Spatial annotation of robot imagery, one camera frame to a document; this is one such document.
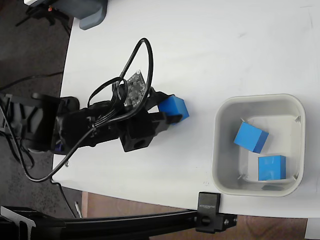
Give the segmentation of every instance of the black wire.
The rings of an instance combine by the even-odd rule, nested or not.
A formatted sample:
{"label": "black wire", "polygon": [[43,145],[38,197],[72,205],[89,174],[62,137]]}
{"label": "black wire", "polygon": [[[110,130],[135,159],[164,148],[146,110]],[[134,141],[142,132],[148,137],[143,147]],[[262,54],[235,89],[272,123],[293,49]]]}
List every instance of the black wire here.
{"label": "black wire", "polygon": [[42,182],[45,182],[49,179],[52,178],[52,176],[54,174],[56,174],[63,166],[64,164],[71,158],[71,156],[75,153],[75,151],[78,149],[79,145],[81,144],[81,142],[88,136],[90,135],[93,131],[94,131],[94,128],[90,128],[88,130],[88,132],[86,134],[83,135],[83,137],[74,145],[74,147],[70,150],[70,152],[64,157],[64,159],[45,177],[42,177],[42,178],[33,178],[28,170],[27,170],[27,167],[26,167],[26,163],[24,161],[24,158],[22,156],[22,153],[21,153],[21,149],[19,147],[19,144],[18,144],[18,141],[17,141],[17,138],[14,134],[14,131],[11,127],[11,125],[9,124],[9,121],[8,121],[8,118],[6,116],[6,113],[5,113],[5,110],[4,108],[2,107],[2,105],[0,104],[0,111],[3,115],[3,118],[4,118],[4,121],[5,121],[5,124],[7,125],[8,129],[9,129],[9,132],[11,134],[11,137],[13,139],[13,143],[14,143],[14,146],[18,152],[18,156],[19,156],[19,160],[20,160],[20,164],[23,168],[23,171],[24,171],[24,174],[26,175],[26,177],[32,181],[32,182],[35,182],[35,183],[42,183]]}
{"label": "black wire", "polygon": [[102,117],[101,119],[98,119],[94,125],[98,128],[98,127],[102,127],[106,124],[110,124],[110,123],[115,123],[115,122],[119,122],[119,121],[123,121],[123,120],[126,120],[126,119],[129,119],[131,118],[132,116],[134,116],[135,114],[137,114],[145,105],[146,103],[146,100],[147,100],[147,97],[148,97],[148,94],[150,92],[150,89],[151,89],[151,83],[152,83],[152,78],[153,78],[153,72],[154,72],[154,57],[153,57],[153,52],[152,52],[152,48],[151,48],[151,44],[150,42],[148,41],[148,39],[146,38],[142,38],[139,40],[139,42],[137,43],[137,45],[135,46],[128,62],[126,63],[126,65],[124,66],[124,69],[122,70],[121,74],[120,74],[120,78],[124,78],[131,63],[133,62],[140,46],[142,45],[142,43],[144,43],[146,45],[146,49],[147,49],[147,52],[148,52],[148,61],[149,61],[149,66],[148,66],[148,75],[147,75],[147,80],[146,80],[146,86],[145,86],[145,90],[144,90],[144,93],[142,95],[142,99],[141,101],[139,102],[139,104],[133,108],[133,110],[123,114],[123,115],[120,115],[120,116],[117,116],[117,117],[114,117],[112,119],[108,118],[104,118]]}
{"label": "black wire", "polygon": [[68,28],[62,24],[63,29],[65,30],[66,34],[68,34],[68,37],[70,38],[71,32],[68,30]]}
{"label": "black wire", "polygon": [[[3,133],[3,132],[0,132],[0,135],[5,137],[8,145],[9,145],[10,151],[11,151],[11,153],[13,155],[13,158],[20,164],[20,160],[19,160],[19,158],[18,158],[18,156],[17,156],[17,154],[15,152],[15,149],[14,149],[14,146],[12,145],[10,137],[7,134]],[[32,169],[35,166],[35,160],[31,156],[31,154],[28,152],[28,150],[26,150],[24,148],[24,146],[22,145],[22,141],[21,140],[20,140],[20,147],[22,148],[23,152],[27,155],[27,157],[29,158],[30,163],[31,163],[31,165],[27,166],[27,169]]]}
{"label": "black wire", "polygon": [[64,73],[63,71],[60,71],[60,72],[55,72],[55,73],[52,73],[52,74],[27,76],[27,77],[21,78],[19,80],[13,81],[13,82],[9,83],[6,86],[0,87],[0,92],[5,90],[5,89],[8,89],[8,88],[10,88],[10,87],[12,87],[12,86],[14,86],[16,84],[24,82],[24,81],[28,81],[28,80],[32,80],[32,79],[38,79],[38,78],[49,78],[49,77],[53,77],[53,76],[60,75],[60,74],[63,74],[63,73]]}
{"label": "black wire", "polygon": [[72,210],[72,208],[71,208],[71,206],[70,206],[67,198],[66,198],[65,192],[64,192],[61,184],[60,184],[59,182],[54,182],[54,181],[52,180],[52,178],[50,179],[50,183],[51,183],[52,185],[56,185],[56,186],[59,187],[59,190],[60,190],[60,192],[61,192],[62,198],[63,198],[63,200],[64,200],[67,208],[69,209],[69,211],[70,211],[70,213],[72,214],[72,216],[73,216],[74,218],[77,218],[76,215],[75,215],[75,213],[74,213],[74,211]]}
{"label": "black wire", "polygon": [[27,169],[32,169],[35,166],[35,160],[34,158],[31,156],[30,152],[24,147],[22,139],[20,139],[20,148],[22,149],[22,151],[25,153],[25,155],[29,158],[31,165],[27,166]]}

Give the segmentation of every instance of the floor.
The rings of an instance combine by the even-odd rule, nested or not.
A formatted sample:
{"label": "floor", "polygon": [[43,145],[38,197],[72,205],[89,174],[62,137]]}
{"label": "floor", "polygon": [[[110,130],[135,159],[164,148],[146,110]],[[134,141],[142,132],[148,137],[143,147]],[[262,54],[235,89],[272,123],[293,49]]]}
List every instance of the floor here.
{"label": "floor", "polygon": [[[63,71],[69,36],[59,22],[49,26],[46,19],[30,19],[15,27],[25,17],[23,0],[0,0],[0,87],[17,79]],[[6,90],[8,94],[29,97],[42,93],[58,97],[62,76],[23,82]],[[34,177],[47,175],[52,168],[51,153],[34,154]],[[69,202],[81,202],[81,192],[66,189]],[[0,206],[30,207],[45,214],[69,218],[57,186],[29,181],[0,137]]]}

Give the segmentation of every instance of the blue cube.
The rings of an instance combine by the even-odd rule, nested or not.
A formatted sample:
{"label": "blue cube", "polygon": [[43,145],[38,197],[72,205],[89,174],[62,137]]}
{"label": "blue cube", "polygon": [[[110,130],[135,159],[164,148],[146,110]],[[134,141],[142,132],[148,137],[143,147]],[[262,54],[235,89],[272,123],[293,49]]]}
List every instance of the blue cube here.
{"label": "blue cube", "polygon": [[261,153],[269,133],[243,122],[234,143],[254,153]]}
{"label": "blue cube", "polygon": [[189,117],[189,113],[185,101],[174,95],[168,97],[158,105],[160,112],[166,113],[168,116],[182,115],[182,120]]}
{"label": "blue cube", "polygon": [[286,157],[260,156],[258,172],[259,181],[286,179]]}

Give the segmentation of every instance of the white table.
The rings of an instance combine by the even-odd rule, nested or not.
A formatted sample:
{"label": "white table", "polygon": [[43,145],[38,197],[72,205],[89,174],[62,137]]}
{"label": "white table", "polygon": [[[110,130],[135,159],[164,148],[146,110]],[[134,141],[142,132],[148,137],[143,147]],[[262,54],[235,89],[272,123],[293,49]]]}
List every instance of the white table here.
{"label": "white table", "polygon": [[[83,31],[75,20],[61,96],[85,107],[122,71],[142,37],[154,53],[153,87],[183,98],[190,117],[148,148],[120,140],[79,149],[54,180],[82,191],[196,209],[212,182],[214,116],[233,96],[288,93],[306,112],[305,171],[285,197],[223,195],[220,212],[320,218],[320,2],[317,0],[110,0],[105,20]],[[147,75],[147,51],[130,68]],[[111,90],[95,101],[109,99]],[[55,167],[62,156],[54,156]]]}

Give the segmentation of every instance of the white container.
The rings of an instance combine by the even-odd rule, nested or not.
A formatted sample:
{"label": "white container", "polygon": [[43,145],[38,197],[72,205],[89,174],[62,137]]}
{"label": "white container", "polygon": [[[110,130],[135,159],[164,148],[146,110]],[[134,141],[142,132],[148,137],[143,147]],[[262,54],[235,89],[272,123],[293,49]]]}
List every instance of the white container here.
{"label": "white container", "polygon": [[[234,143],[245,121],[269,133],[261,153]],[[239,96],[226,100],[214,120],[212,178],[224,194],[282,197],[300,184],[305,162],[306,113],[289,94]],[[286,179],[258,181],[258,157],[286,157]]]}

